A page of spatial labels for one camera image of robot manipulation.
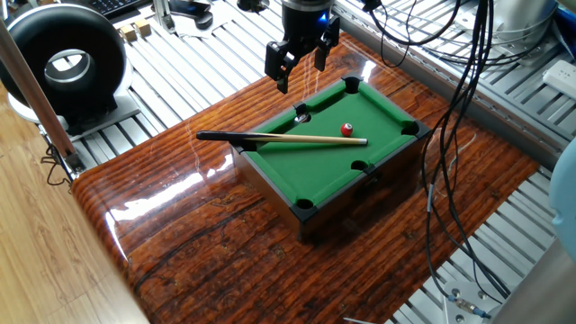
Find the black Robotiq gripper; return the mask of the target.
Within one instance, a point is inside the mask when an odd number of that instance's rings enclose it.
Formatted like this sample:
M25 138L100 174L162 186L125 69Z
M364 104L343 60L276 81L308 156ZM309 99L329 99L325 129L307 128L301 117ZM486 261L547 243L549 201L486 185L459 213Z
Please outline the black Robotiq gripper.
M283 41L266 45L265 73L277 89L288 93L289 75L300 58L316 48L315 68L324 71L327 57L339 43L340 19L330 18L332 3L282 3Z

